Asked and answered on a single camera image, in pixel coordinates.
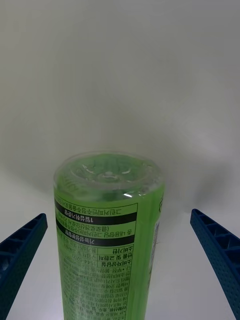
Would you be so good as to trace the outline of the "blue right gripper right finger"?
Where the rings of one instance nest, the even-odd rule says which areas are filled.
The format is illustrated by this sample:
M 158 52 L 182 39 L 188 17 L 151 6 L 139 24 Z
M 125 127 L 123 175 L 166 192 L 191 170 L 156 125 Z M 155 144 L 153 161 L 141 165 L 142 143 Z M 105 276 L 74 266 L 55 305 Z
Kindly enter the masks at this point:
M 240 319 L 240 239 L 198 209 L 191 211 L 190 225 L 235 318 Z

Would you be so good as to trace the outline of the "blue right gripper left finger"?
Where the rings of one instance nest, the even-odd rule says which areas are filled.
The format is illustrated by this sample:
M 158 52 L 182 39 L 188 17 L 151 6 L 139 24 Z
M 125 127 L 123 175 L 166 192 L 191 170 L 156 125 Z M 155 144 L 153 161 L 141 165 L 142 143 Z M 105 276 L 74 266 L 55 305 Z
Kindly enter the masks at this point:
M 47 216 L 41 213 L 0 243 L 1 320 L 7 318 L 47 228 Z

